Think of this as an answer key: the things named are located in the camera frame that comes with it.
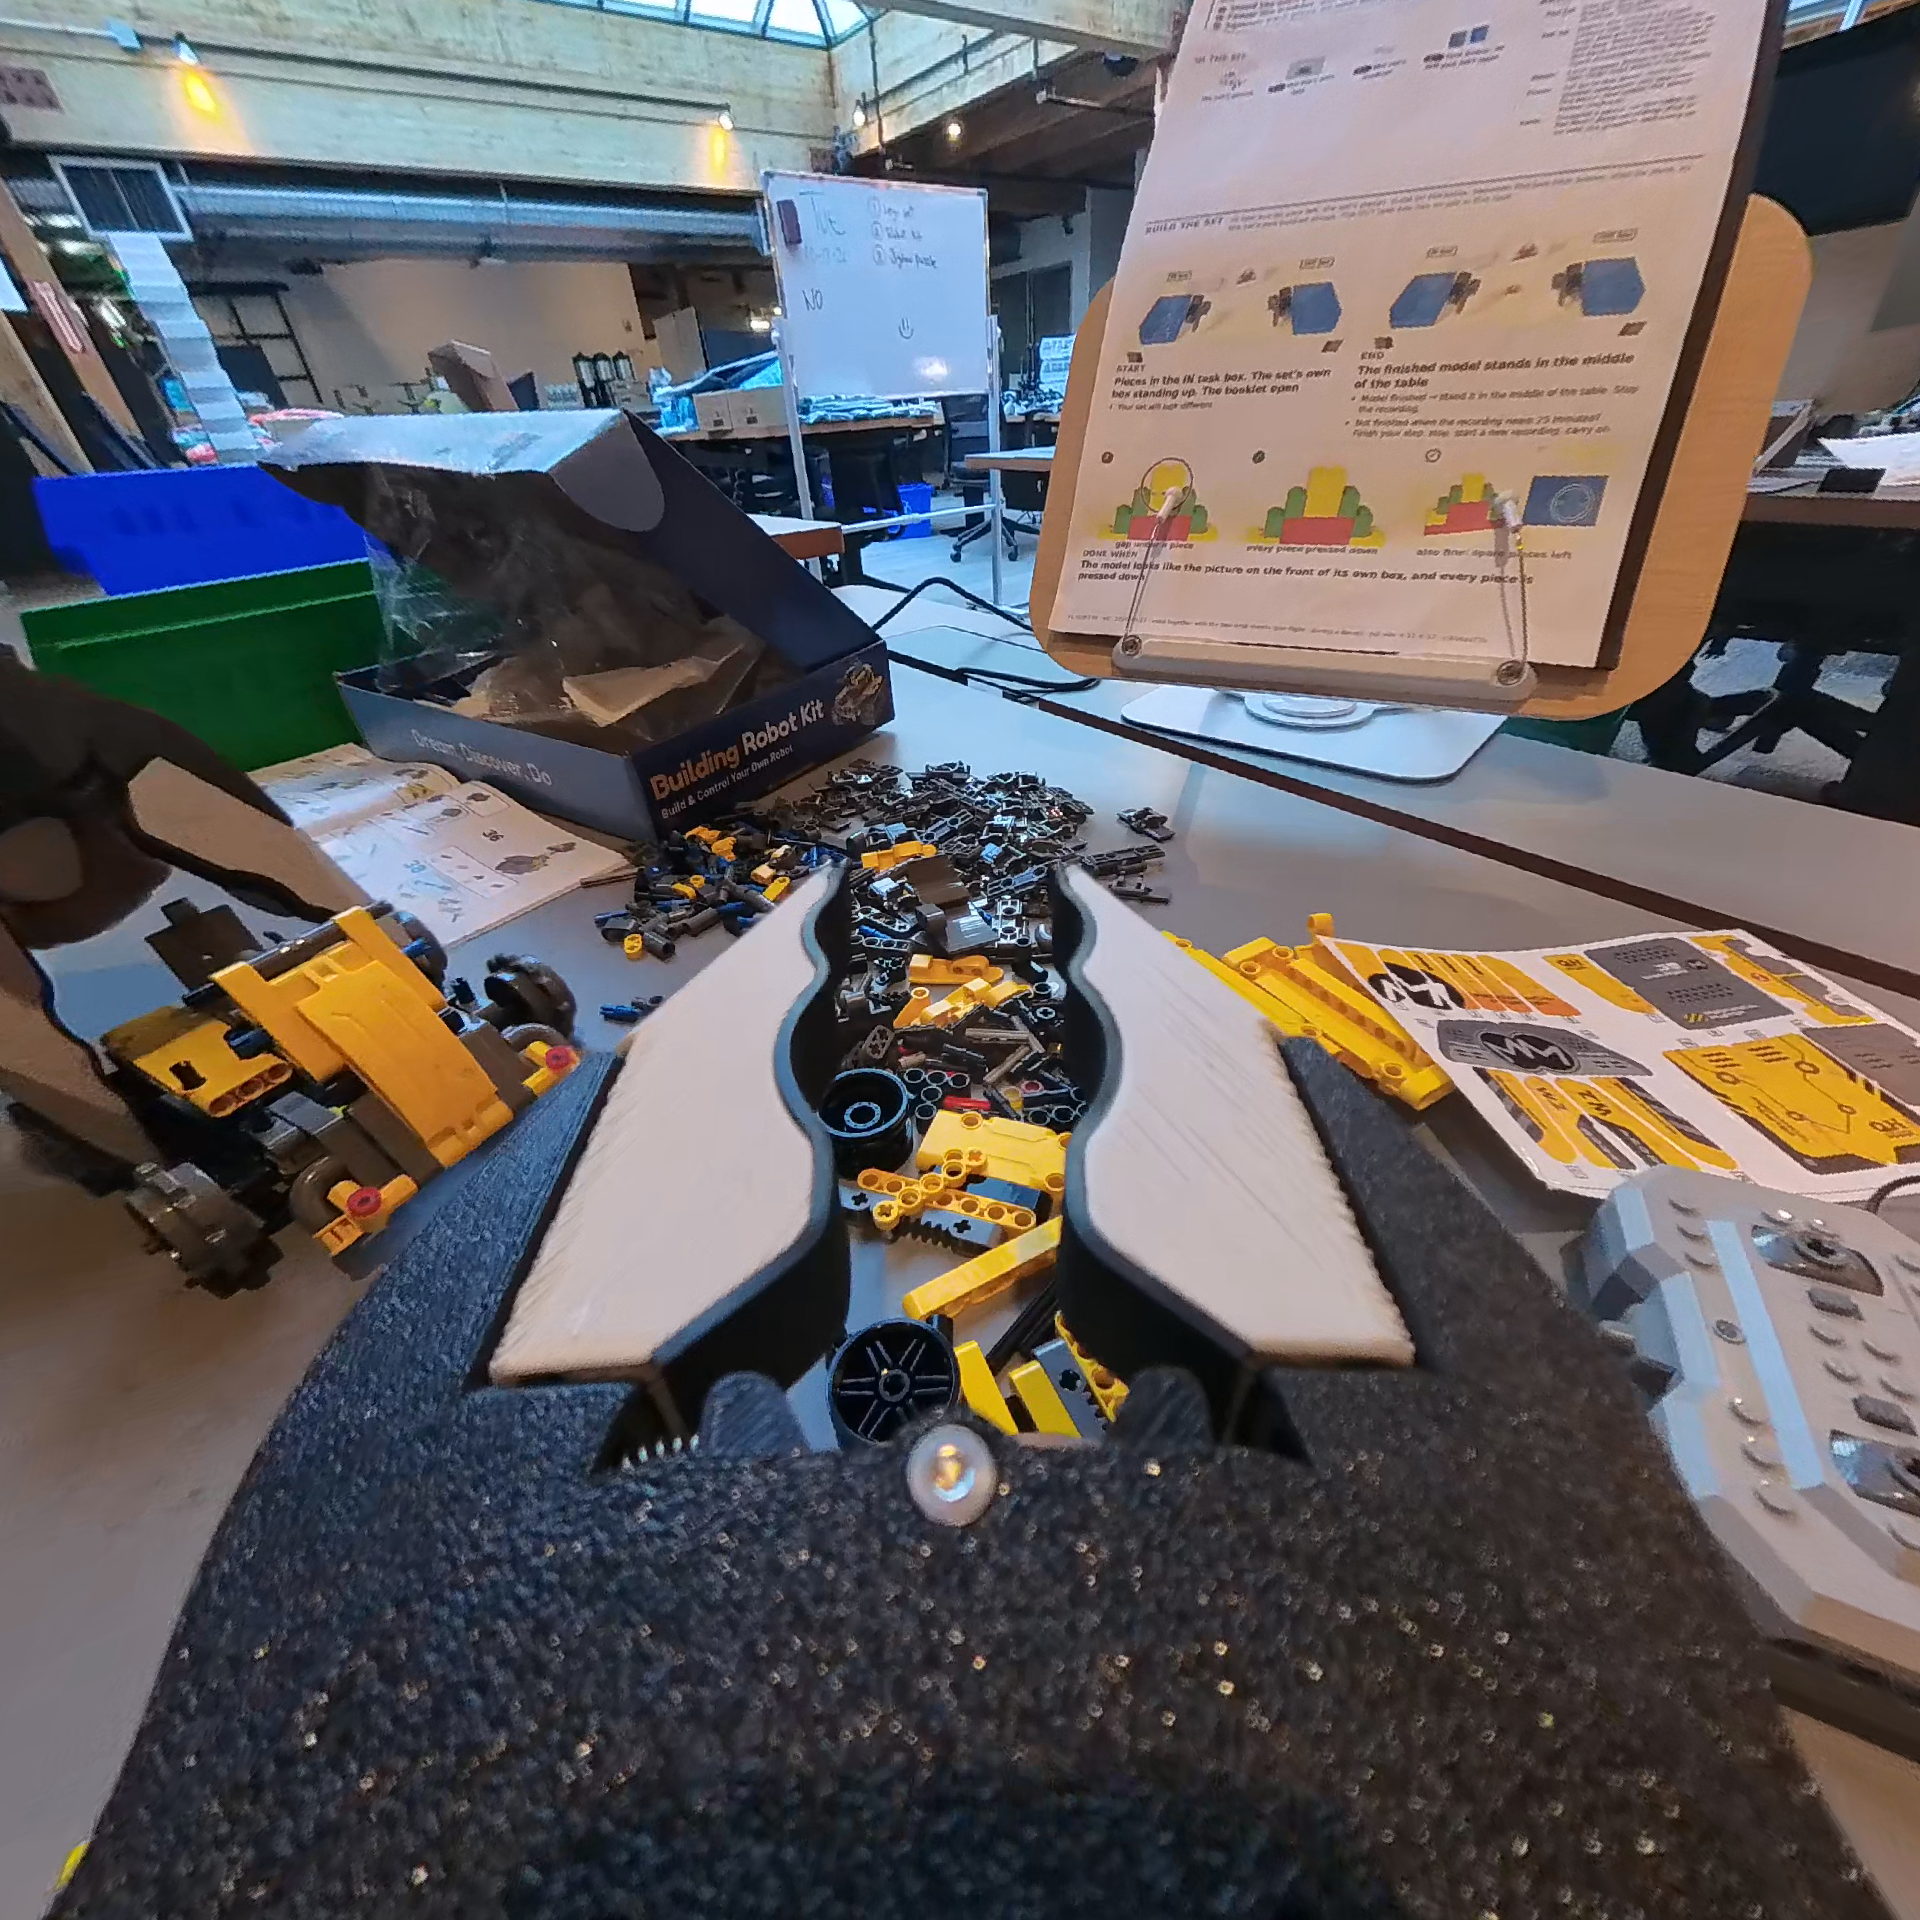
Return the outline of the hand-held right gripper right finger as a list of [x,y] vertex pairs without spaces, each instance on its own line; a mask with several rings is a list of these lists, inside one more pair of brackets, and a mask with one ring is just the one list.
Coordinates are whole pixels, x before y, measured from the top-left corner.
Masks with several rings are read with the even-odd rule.
[[1056,872],[1070,1028],[1096,1053],[1064,1199],[1064,1312],[1118,1374],[1414,1365],[1281,1030],[1089,872]]

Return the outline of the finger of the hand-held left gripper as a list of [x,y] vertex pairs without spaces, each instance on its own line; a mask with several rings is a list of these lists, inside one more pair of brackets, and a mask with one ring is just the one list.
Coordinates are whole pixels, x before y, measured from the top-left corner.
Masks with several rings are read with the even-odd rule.
[[128,807],[144,849],[250,904],[313,924],[370,904],[360,883],[218,757],[207,765],[148,759],[128,781]]
[[163,1163],[152,1089],[63,1025],[49,977],[15,937],[3,939],[3,1092],[23,1118],[120,1167]]

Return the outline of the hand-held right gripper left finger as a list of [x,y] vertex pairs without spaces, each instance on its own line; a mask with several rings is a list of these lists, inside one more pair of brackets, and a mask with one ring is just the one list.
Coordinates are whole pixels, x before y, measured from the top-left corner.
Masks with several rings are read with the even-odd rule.
[[842,870],[807,876],[626,1045],[489,1360],[494,1385],[794,1385],[843,1333],[849,1236],[814,1110]]

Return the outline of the yellow black brick vehicle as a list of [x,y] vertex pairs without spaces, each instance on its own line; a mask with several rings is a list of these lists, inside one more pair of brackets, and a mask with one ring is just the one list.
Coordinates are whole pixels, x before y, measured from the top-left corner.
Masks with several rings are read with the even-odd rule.
[[500,952],[479,998],[392,904],[275,949],[227,907],[164,916],[152,947],[188,989],[100,1049],[152,1137],[128,1212],[218,1295],[264,1285],[286,1227],[329,1257],[385,1235],[584,1057],[556,968]]

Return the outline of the grey desk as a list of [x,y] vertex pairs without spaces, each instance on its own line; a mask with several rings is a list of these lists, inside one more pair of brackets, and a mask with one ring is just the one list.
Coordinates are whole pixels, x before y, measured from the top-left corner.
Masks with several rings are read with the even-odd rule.
[[[1096,809],[1170,815],[1169,909],[1220,952],[1306,932],[1543,949],[1758,911],[1647,904],[1374,822],[1158,743],[897,667],[897,720],[860,750],[1035,773]],[[41,1915],[112,1787],[177,1611],[239,1480],[364,1285],[304,1246],[212,1300],[146,1254],[120,1205],[23,1158],[6,1126],[6,1915]]]

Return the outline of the green plastic bin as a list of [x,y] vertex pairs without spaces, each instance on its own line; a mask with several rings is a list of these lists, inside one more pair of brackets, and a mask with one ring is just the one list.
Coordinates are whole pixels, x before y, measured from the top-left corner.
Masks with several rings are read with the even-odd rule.
[[366,559],[98,596],[22,617],[36,669],[152,708],[256,769],[358,736],[339,677],[377,661]]

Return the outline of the black toothed wheel hub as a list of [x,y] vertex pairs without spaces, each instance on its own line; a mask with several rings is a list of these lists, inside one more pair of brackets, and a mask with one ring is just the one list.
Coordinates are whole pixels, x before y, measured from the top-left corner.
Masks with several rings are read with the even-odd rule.
[[833,1163],[842,1179],[863,1171],[899,1171],[915,1152],[915,1095],[883,1068],[840,1071],[822,1101],[824,1126],[833,1140]]

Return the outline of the white instruction booklet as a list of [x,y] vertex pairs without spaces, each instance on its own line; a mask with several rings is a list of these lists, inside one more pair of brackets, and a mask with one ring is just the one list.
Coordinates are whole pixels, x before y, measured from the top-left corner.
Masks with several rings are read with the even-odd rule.
[[343,745],[254,781],[368,899],[417,916],[442,943],[634,876],[623,853],[424,760]]

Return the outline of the stack of yellow holed panels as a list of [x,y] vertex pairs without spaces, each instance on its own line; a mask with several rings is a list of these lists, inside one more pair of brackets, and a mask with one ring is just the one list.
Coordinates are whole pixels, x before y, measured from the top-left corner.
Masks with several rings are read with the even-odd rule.
[[1290,1039],[1311,1039],[1414,1110],[1454,1092],[1450,1071],[1319,943],[1255,939],[1226,958],[1166,932]]

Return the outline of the yellow and black panel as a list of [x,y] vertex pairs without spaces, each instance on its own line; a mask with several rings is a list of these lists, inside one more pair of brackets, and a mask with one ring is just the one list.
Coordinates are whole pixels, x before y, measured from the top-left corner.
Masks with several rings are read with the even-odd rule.
[[1066,1158],[1067,1135],[984,1110],[938,1110],[918,1147],[920,1171],[999,1179],[1048,1198],[1066,1191]]

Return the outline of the blue plastic bin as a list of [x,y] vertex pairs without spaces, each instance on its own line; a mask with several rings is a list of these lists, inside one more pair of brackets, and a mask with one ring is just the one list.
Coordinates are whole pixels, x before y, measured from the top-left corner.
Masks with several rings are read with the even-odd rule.
[[36,478],[32,491],[59,563],[108,593],[368,558],[358,521],[252,463]]

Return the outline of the long flat yellow beam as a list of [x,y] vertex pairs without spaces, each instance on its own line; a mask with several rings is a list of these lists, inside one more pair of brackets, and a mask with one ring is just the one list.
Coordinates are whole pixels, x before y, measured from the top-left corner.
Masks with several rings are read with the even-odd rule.
[[953,1318],[990,1302],[1023,1280],[1048,1273],[1059,1257],[1064,1224],[1062,1217],[1044,1221],[911,1288],[902,1300],[904,1316],[918,1321]]

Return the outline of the long yellow holed liftarm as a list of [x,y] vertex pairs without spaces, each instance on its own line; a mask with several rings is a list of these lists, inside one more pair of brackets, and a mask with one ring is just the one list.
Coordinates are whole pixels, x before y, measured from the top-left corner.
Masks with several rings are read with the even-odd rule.
[[962,1252],[990,1251],[1035,1229],[1049,1209],[1041,1189],[929,1171],[918,1179],[865,1167],[836,1184],[843,1212],[863,1215],[878,1235],[899,1235],[956,1246]]

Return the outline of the black toy wheel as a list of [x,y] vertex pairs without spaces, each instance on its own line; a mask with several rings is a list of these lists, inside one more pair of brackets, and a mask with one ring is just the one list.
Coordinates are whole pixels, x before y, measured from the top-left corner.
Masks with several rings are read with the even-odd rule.
[[840,1345],[827,1365],[827,1409],[842,1448],[878,1446],[961,1399],[950,1335],[918,1318],[883,1318]]

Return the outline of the clear plastic bag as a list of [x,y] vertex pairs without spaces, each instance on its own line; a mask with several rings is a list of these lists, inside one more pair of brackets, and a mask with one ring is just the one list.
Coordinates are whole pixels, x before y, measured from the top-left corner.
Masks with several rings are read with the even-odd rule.
[[377,465],[355,507],[385,638],[374,685],[606,752],[665,745],[799,669],[530,475]]

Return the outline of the dark blue cardboard box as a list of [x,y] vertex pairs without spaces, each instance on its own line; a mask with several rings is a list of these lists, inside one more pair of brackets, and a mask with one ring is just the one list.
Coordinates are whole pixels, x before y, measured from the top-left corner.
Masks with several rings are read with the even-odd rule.
[[374,685],[375,661],[343,675],[340,691],[382,757],[422,757],[577,824],[650,837],[769,792],[849,752],[895,713],[881,638],[624,414],[343,415],[310,424],[264,459],[282,485],[360,525],[355,507],[377,465],[546,481],[801,675],[796,685],[658,747],[606,752],[393,696]]

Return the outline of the pile of grey track links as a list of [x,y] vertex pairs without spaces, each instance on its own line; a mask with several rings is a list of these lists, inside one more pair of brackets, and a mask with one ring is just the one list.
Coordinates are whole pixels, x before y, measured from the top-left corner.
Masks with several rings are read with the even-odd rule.
[[929,857],[945,859],[962,903],[1043,900],[1049,870],[1064,861],[1086,865],[1118,895],[1166,900],[1147,878],[1170,838],[1166,821],[1138,807],[1122,822],[1150,822],[1147,838],[1091,849],[1096,809],[1043,774],[975,774],[962,760],[913,773],[854,759],[799,797],[756,804],[753,815],[780,838],[846,853],[860,893],[892,909],[929,895],[906,876]]

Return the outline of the yellow grey sticker sheet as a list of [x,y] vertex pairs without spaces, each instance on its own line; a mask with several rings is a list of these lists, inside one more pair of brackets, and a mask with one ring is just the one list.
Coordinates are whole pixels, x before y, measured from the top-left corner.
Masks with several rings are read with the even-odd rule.
[[1744,928],[1319,947],[1555,1191],[1691,1167],[1850,1203],[1916,1175],[1916,1030]]

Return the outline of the grey remote controller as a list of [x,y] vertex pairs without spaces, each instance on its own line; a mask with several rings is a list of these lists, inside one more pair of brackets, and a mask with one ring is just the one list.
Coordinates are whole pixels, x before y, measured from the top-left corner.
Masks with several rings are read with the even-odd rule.
[[1584,1300],[1771,1632],[1919,1671],[1919,1248],[1904,1221],[1699,1171],[1599,1209]]

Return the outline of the background office chair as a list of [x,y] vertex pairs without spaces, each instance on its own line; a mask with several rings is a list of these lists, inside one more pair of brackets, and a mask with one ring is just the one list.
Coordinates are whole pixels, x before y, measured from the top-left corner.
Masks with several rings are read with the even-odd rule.
[[969,456],[990,451],[992,399],[988,393],[942,398],[947,439],[947,481],[967,505],[964,528],[952,539],[952,559],[980,537],[992,535],[988,513],[990,475],[969,465]]

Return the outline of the whiteboard on stand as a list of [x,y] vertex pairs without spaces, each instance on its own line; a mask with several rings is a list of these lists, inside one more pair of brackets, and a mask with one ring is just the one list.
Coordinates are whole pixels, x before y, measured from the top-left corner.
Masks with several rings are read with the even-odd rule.
[[988,396],[1002,445],[990,195],[979,185],[763,172],[787,437],[812,517],[804,398]]

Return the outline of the background grey table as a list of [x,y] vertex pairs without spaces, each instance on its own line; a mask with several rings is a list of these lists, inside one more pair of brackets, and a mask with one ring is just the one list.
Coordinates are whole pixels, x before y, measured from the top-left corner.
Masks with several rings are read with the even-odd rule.
[[[1848,760],[1831,789],[1843,809],[1919,822],[1919,505],[1916,486],[1876,493],[1751,493],[1719,582],[1704,651],[1777,639],[1777,678],[1708,696],[1684,665],[1638,702],[1651,763],[1699,774],[1791,731]],[[1817,687],[1827,655],[1886,654],[1880,708]]]

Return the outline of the silver air duct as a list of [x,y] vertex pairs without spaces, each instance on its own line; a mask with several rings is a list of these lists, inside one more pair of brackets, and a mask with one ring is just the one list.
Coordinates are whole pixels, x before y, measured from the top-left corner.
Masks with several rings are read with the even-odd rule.
[[756,203],[690,207],[260,183],[180,183],[177,198],[207,240],[302,256],[769,254]]

